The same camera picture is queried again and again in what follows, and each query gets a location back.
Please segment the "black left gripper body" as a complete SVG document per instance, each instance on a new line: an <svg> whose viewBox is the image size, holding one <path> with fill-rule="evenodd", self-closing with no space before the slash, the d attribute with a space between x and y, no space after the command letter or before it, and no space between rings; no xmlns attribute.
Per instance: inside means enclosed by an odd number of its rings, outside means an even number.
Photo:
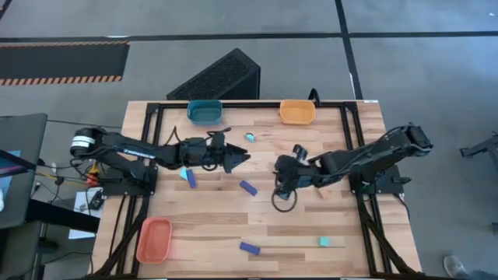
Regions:
<svg viewBox="0 0 498 280"><path fill-rule="evenodd" d="M206 171L214 171L221 166L231 172L231 156L223 140L214 138L187 138L179 145L179 160L186 167L200 166Z"/></svg>

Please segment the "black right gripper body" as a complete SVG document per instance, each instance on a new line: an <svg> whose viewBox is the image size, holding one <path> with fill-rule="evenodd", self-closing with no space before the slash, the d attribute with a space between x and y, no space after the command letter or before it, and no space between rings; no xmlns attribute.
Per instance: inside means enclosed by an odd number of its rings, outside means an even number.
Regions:
<svg viewBox="0 0 498 280"><path fill-rule="evenodd" d="M309 187L312 185L312 168L292 156L279 156L275 162L276 187Z"/></svg>

